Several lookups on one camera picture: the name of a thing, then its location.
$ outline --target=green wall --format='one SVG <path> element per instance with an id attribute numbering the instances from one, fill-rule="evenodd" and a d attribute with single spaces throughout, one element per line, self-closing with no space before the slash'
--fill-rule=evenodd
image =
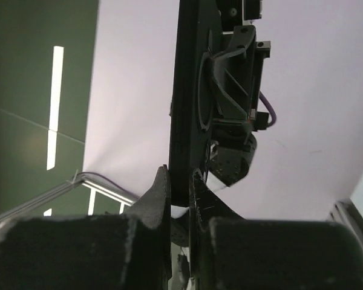
<path id="1" fill-rule="evenodd" d="M 0 213 L 82 170 L 97 9 L 97 0 L 0 0 Z M 47 171 L 54 46 L 64 47 L 64 62 L 56 165 Z M 89 194 L 79 187 L 55 206 L 86 213 Z"/>

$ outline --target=fluorescent light strip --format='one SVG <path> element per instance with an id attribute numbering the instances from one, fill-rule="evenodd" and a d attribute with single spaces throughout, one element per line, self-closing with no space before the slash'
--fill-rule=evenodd
<path id="1" fill-rule="evenodd" d="M 87 214 L 89 216 L 93 215 L 94 213 L 94 204 L 96 203 L 96 190 L 95 189 L 91 189 L 90 191 L 90 200 L 89 200 L 89 209 L 87 211 Z"/>
<path id="2" fill-rule="evenodd" d="M 106 193 L 106 192 L 98 192 L 98 193 L 100 193 L 101 195 L 105 195 L 106 197 L 111 198 L 111 199 L 113 199 L 114 201 L 118 201 L 118 202 L 120 202 L 120 203 L 122 203 L 122 204 L 129 205 L 129 204 L 127 204 L 125 201 L 122 201 L 121 199 L 119 199 L 119 198 L 117 198 L 117 197 L 115 197 L 115 196 L 113 196 L 113 195 L 110 195 L 109 193 Z"/>
<path id="3" fill-rule="evenodd" d="M 192 281 L 191 279 L 188 280 L 188 284 L 187 284 L 187 290 L 191 290 L 192 289 Z"/>
<path id="4" fill-rule="evenodd" d="M 124 203 L 126 203 L 127 205 L 131 205 L 133 204 L 134 202 L 128 198 L 125 198 L 123 196 L 120 196 L 118 193 L 115 193 L 115 192 L 112 192 L 111 190 L 108 190 L 106 188 L 103 188 L 102 186 L 99 186 L 93 182 L 90 182 L 90 181 L 85 181 L 83 184 L 83 186 L 85 187 L 88 187 L 89 189 L 96 189 L 97 191 L 99 191 L 100 193 L 103 193 L 103 192 L 106 192 L 106 193 L 109 193 L 119 199 L 122 199 L 124 201 Z"/>
<path id="5" fill-rule="evenodd" d="M 124 208 L 124 204 L 121 204 L 121 205 L 120 205 L 120 214 L 122 214 L 122 213 L 123 213 L 123 208 Z"/>
<path id="6" fill-rule="evenodd" d="M 50 124 L 48 125 L 47 141 L 47 170 L 55 167 L 56 132 L 58 131 L 59 103 L 61 102 L 63 56 L 64 48 L 54 47 L 53 72 L 51 77 Z"/>
<path id="7" fill-rule="evenodd" d="M 43 216 L 51 216 L 53 214 L 53 209 L 50 208 L 49 210 L 46 210 L 44 213 L 43 213 Z"/>
<path id="8" fill-rule="evenodd" d="M 57 138 L 57 133 L 52 130 L 48 130 L 47 170 L 50 170 L 55 167 L 56 138 Z"/>

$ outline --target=circular mount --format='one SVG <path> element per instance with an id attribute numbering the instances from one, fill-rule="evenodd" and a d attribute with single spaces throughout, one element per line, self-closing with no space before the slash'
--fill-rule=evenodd
<path id="1" fill-rule="evenodd" d="M 202 94 L 204 94 L 204 91 L 208 90 L 208 84 L 205 76 L 205 67 L 206 67 L 205 64 L 210 55 L 211 54 L 208 51 L 203 53 L 203 56 L 201 57 L 199 77 L 198 77 L 198 118 L 199 118 L 200 128 L 203 131 L 208 131 L 208 129 L 210 128 L 212 116 L 214 113 L 214 106 L 212 105 L 212 102 L 210 101 L 209 108 L 207 110 L 208 104 L 207 102 L 203 103 L 201 96 Z"/>

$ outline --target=black plastic part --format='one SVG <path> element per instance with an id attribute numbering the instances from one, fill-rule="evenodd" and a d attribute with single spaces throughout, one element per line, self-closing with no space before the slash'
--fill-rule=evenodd
<path id="1" fill-rule="evenodd" d="M 212 42 L 212 37 L 209 37 L 208 44 L 210 47 L 210 40 Z M 207 64 L 210 58 L 210 52 L 203 53 L 200 61 L 199 75 L 198 75 L 198 102 L 197 102 L 197 115 L 199 119 L 200 129 L 204 132 L 208 131 L 211 127 L 212 117 L 214 116 L 214 103 L 210 101 L 209 103 L 204 102 L 202 95 L 209 94 L 209 80 L 206 77 Z"/>
<path id="2" fill-rule="evenodd" d="M 243 0 L 244 20 L 261 19 L 262 0 Z"/>
<path id="3" fill-rule="evenodd" d="M 251 221 L 191 175 L 196 290 L 363 290 L 363 252 L 334 222 Z"/>
<path id="4" fill-rule="evenodd" d="M 253 91 L 253 60 L 255 56 L 255 27 L 238 26 L 229 39 L 223 36 L 227 47 L 209 61 L 209 77 L 217 101 L 217 117 L 246 121 L 250 115 Z"/>
<path id="5" fill-rule="evenodd" d="M 216 0 L 221 14 L 222 29 L 231 32 L 234 26 L 242 25 L 242 0 Z"/>
<path id="6" fill-rule="evenodd" d="M 255 55 L 254 55 L 253 73 L 252 73 L 253 90 L 250 92 L 250 99 L 251 99 L 250 108 L 256 111 L 258 109 L 258 101 L 260 99 L 260 89 L 261 89 L 264 60 L 269 57 L 270 57 L 270 41 L 257 42 L 257 48 L 255 50 Z"/>
<path id="7" fill-rule="evenodd" d="M 246 121 L 214 119 L 212 139 L 221 146 L 241 149 L 252 129 L 252 124 Z"/>
<path id="8" fill-rule="evenodd" d="M 204 170 L 206 166 L 211 128 L 202 130 L 199 123 L 197 79 L 201 59 L 209 46 L 212 54 L 220 51 L 221 35 L 221 19 L 215 1 L 180 1 L 169 150 L 173 205 L 188 206 L 190 169 Z M 200 91 L 203 109 L 209 110 L 213 102 L 209 88 Z"/>
<path id="9" fill-rule="evenodd" d="M 226 186 L 230 187 L 248 173 L 257 148 L 257 140 L 250 134 L 246 141 L 217 146 L 217 155 L 210 160 L 209 170 Z"/>
<path id="10" fill-rule="evenodd" d="M 168 290 L 170 187 L 163 166 L 124 214 L 6 221 L 0 289 Z"/>
<path id="11" fill-rule="evenodd" d="M 266 130 L 269 122 L 269 113 L 257 112 L 257 117 L 254 121 L 254 130 Z"/>

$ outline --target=metal railing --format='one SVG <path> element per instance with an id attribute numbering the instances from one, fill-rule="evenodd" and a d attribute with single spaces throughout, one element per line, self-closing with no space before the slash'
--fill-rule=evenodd
<path id="1" fill-rule="evenodd" d="M 100 179 L 94 179 L 92 176 L 86 173 L 80 173 L 74 176 L 71 180 L 68 180 L 46 192 L 43 192 L 41 195 L 32 198 L 31 200 L 14 207 L 4 213 L 0 214 L 0 223 L 8 218 L 14 218 L 17 216 L 22 216 L 32 210 L 35 210 L 42 205 L 68 193 L 70 190 L 75 189 L 76 187 L 84 185 L 91 189 L 90 192 L 90 200 L 95 198 L 96 193 L 100 193 L 105 195 L 115 201 L 121 203 L 120 213 L 122 213 L 124 206 L 131 206 L 133 203 L 138 200 L 138 197 L 129 195 L 125 192 L 121 192 L 121 190 L 114 188 L 112 185 L 107 185 L 103 183 Z"/>
<path id="2" fill-rule="evenodd" d="M 348 208 L 354 207 L 351 199 L 338 201 L 330 212 L 328 220 L 335 221 L 348 227 L 356 236 L 363 249 L 363 232 L 355 218 L 348 212 Z"/>

